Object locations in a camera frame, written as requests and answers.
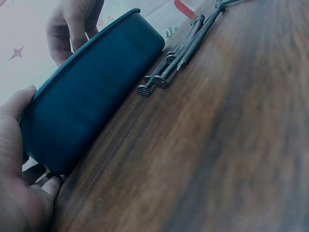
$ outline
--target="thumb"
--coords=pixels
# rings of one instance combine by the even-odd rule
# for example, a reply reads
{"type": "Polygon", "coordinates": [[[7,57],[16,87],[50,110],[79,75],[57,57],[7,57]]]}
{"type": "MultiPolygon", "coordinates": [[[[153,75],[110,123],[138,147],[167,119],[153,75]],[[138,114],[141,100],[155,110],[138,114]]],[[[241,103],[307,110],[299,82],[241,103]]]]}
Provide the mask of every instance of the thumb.
{"type": "Polygon", "coordinates": [[[88,41],[84,28],[85,18],[83,15],[75,15],[65,20],[68,24],[73,49],[77,51],[88,41]]]}
{"type": "Polygon", "coordinates": [[[25,108],[30,104],[36,91],[34,86],[15,92],[2,106],[0,106],[0,116],[9,115],[17,121],[21,117],[25,108]]]}

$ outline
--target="metal nail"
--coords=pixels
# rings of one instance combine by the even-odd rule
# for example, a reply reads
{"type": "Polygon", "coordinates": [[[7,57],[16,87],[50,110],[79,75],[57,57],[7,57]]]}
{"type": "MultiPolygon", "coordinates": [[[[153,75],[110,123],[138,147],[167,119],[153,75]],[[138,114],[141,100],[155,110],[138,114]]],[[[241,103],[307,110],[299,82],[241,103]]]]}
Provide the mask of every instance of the metal nail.
{"type": "Polygon", "coordinates": [[[210,16],[209,20],[203,25],[203,27],[200,29],[196,37],[193,39],[190,47],[187,49],[184,56],[181,58],[180,62],[177,65],[177,70],[179,71],[181,68],[187,65],[191,57],[193,56],[196,49],[200,46],[203,39],[207,35],[208,31],[210,30],[211,26],[213,25],[214,21],[218,17],[220,12],[224,12],[225,6],[218,2],[216,3],[216,9],[214,13],[210,16]]]}

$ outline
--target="table surface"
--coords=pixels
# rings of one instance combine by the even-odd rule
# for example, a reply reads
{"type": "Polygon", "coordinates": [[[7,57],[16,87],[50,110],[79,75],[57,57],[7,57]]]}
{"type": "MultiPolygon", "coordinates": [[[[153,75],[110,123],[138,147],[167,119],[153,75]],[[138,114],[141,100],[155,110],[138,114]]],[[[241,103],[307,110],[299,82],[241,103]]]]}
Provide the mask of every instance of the table surface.
{"type": "Polygon", "coordinates": [[[308,231],[308,88],[309,2],[230,5],[168,89],[128,97],[51,230],[308,231]]]}

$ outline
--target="teal plastic container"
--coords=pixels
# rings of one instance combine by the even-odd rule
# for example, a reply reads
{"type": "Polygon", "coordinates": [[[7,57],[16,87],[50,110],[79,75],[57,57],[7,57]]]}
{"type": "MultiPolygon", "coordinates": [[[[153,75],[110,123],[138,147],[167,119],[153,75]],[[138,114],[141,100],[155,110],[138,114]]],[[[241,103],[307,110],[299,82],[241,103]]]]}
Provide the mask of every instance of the teal plastic container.
{"type": "Polygon", "coordinates": [[[140,9],[103,29],[36,92],[20,120],[24,153],[71,172],[164,46],[140,9]]]}

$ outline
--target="finger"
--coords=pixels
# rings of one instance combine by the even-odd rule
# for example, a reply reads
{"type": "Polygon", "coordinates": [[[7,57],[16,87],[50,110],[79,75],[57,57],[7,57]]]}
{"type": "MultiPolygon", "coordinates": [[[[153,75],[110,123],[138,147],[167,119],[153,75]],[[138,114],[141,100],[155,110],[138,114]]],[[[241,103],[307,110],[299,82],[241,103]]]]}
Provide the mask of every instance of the finger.
{"type": "Polygon", "coordinates": [[[70,38],[61,38],[62,42],[62,51],[63,52],[71,52],[71,43],[70,43],[70,38]]]}
{"type": "Polygon", "coordinates": [[[44,190],[45,192],[47,192],[53,200],[56,199],[60,187],[62,185],[62,178],[60,176],[52,176],[52,178],[50,180],[48,180],[43,186],[42,186],[42,190],[44,190]]]}
{"type": "Polygon", "coordinates": [[[94,28],[88,30],[86,33],[87,33],[89,39],[91,39],[91,38],[94,37],[96,34],[98,34],[98,28],[97,28],[97,27],[94,27],[94,28]]]}
{"type": "Polygon", "coordinates": [[[23,164],[25,164],[29,160],[29,156],[24,153],[23,155],[23,164]]]}
{"type": "Polygon", "coordinates": [[[70,32],[70,39],[75,51],[88,41],[84,29],[84,20],[85,19],[81,16],[71,16],[66,19],[70,32]]]}
{"type": "Polygon", "coordinates": [[[34,86],[15,92],[2,106],[0,115],[9,115],[19,120],[25,108],[30,104],[36,91],[34,86]]]}
{"type": "Polygon", "coordinates": [[[70,44],[69,38],[60,38],[46,32],[49,53],[58,67],[60,67],[73,53],[67,49],[70,44]]]}
{"type": "Polygon", "coordinates": [[[22,172],[21,178],[28,185],[32,185],[33,183],[36,182],[37,179],[39,179],[39,177],[41,177],[45,173],[45,171],[46,171],[46,169],[42,165],[36,164],[36,165],[28,168],[24,172],[22,172]]]}

